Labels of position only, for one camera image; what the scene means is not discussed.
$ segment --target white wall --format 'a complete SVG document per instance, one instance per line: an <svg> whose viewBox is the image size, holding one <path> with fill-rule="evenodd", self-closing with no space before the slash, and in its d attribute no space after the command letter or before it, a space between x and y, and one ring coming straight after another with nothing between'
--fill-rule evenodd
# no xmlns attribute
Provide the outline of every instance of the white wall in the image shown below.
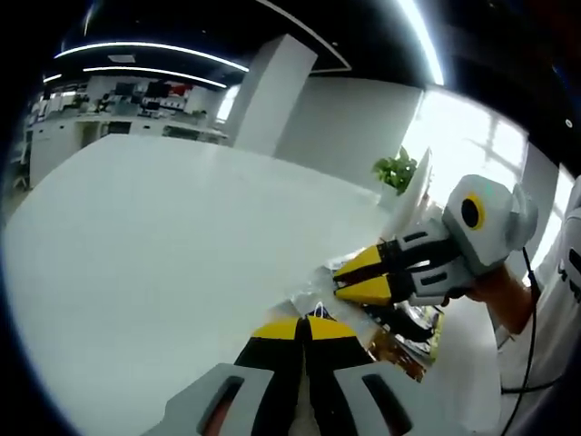
<svg viewBox="0 0 581 436"><path fill-rule="evenodd" d="M92 75L87 83L86 93L92 101L103 97L103 94L114 91L115 86L119 83L138 84L143 91L146 91L150 82L158 82L158 79L130 75ZM165 80L164 82L171 85L182 84L172 80Z"/></svg>
<svg viewBox="0 0 581 436"><path fill-rule="evenodd" d="M212 100L206 95L206 105L204 109L208 113L208 121L213 123L216 121L216 115L220 110L220 106L222 101L224 100L224 96L226 95L227 90L221 89L220 91L214 91L212 93Z"/></svg>
<svg viewBox="0 0 581 436"><path fill-rule="evenodd" d="M371 167L398 153L421 93L375 80L312 77L275 157L379 191Z"/></svg>
<svg viewBox="0 0 581 436"><path fill-rule="evenodd" d="M527 253L531 261L535 257L553 208L558 175L558 167L533 144L529 144L521 184L538 208L537 230L527 244ZM521 252L512 253L508 257L507 265L517 278L524 277L527 272Z"/></svg>

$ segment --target human hand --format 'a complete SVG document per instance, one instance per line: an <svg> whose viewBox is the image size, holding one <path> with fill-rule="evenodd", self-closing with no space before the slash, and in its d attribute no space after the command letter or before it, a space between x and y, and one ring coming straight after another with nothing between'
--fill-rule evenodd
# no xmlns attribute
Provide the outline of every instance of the human hand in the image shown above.
<svg viewBox="0 0 581 436"><path fill-rule="evenodd" d="M492 303L505 298L507 288L514 286L515 280L508 272L507 267L502 264L496 270L479 276L472 284L472 289L466 296L475 302ZM446 307L450 298L446 297L441 304Z"/></svg>

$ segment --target office desk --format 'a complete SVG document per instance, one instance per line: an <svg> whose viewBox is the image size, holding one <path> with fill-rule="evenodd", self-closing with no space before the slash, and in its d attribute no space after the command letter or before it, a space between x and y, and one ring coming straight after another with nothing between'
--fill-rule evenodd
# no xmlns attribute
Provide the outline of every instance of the office desk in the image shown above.
<svg viewBox="0 0 581 436"><path fill-rule="evenodd" d="M30 182L37 186L53 169L62 164L86 145L101 137L103 127L109 123L128 123L129 134L167 136L171 129L190 132L200 141L223 144L227 134L215 129L174 121L171 118L145 118L141 116L117 116L110 114L83 114L68 118L55 118L32 127ZM85 127L92 125L91 134Z"/></svg>

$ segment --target computer monitor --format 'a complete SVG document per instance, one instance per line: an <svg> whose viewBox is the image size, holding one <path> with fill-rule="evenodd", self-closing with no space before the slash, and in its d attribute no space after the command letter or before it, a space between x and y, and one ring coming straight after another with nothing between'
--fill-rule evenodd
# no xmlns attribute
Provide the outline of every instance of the computer monitor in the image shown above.
<svg viewBox="0 0 581 436"><path fill-rule="evenodd" d="M151 82L147 86L145 96L151 98L166 98L170 94L170 89L172 89L170 84Z"/></svg>
<svg viewBox="0 0 581 436"><path fill-rule="evenodd" d="M157 111L159 108L160 108L159 102L148 102L147 105L145 106L145 109L147 109L148 111Z"/></svg>
<svg viewBox="0 0 581 436"><path fill-rule="evenodd" d="M115 86L115 95L133 95L135 84L117 84Z"/></svg>

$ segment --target white pillar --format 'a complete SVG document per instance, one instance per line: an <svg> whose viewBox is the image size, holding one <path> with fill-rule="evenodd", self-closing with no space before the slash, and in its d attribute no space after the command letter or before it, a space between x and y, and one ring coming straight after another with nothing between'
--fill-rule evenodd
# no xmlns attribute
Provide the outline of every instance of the white pillar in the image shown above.
<svg viewBox="0 0 581 436"><path fill-rule="evenodd" d="M206 100L208 91L206 88L201 86L194 86L190 90L190 95L188 96L188 101L183 108L183 111L187 114L191 114L193 111L201 111L205 109L204 102Z"/></svg>
<svg viewBox="0 0 581 436"><path fill-rule="evenodd" d="M317 55L290 35L265 44L244 76L226 133L228 145L273 156Z"/></svg>

